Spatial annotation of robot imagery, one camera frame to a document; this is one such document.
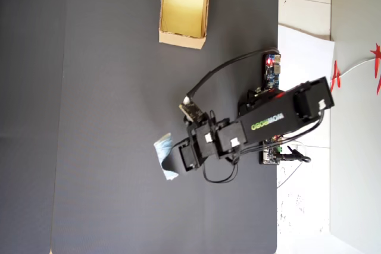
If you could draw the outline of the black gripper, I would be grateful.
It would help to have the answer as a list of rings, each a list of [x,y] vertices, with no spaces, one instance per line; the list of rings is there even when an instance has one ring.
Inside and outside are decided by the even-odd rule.
[[[165,151],[161,163],[164,171],[184,173],[202,167],[209,157],[220,158],[215,119],[198,124],[185,119],[185,126],[188,137]]]

